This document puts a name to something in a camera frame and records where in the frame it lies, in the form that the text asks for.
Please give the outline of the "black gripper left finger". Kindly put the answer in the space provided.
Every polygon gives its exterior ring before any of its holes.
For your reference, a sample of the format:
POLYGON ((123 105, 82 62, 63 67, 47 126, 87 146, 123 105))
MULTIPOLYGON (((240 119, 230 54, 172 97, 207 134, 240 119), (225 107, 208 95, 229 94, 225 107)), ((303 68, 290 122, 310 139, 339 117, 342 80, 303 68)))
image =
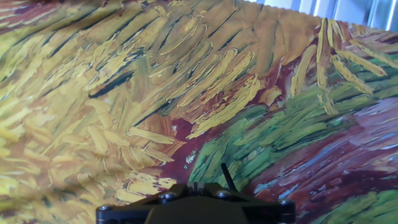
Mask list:
POLYGON ((128 205, 106 203, 96 209, 96 224, 145 223, 153 209, 170 202, 194 196, 197 183, 174 184, 168 190, 138 200, 128 205))

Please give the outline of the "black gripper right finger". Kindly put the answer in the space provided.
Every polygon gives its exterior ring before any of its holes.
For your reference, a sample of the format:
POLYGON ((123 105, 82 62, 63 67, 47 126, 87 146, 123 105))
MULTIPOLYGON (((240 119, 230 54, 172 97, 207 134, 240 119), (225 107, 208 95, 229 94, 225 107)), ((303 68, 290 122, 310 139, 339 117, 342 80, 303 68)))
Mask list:
POLYGON ((196 183, 196 195, 204 200, 199 214, 205 223, 295 223, 295 202, 289 198, 263 201, 239 192, 234 182, 196 183))

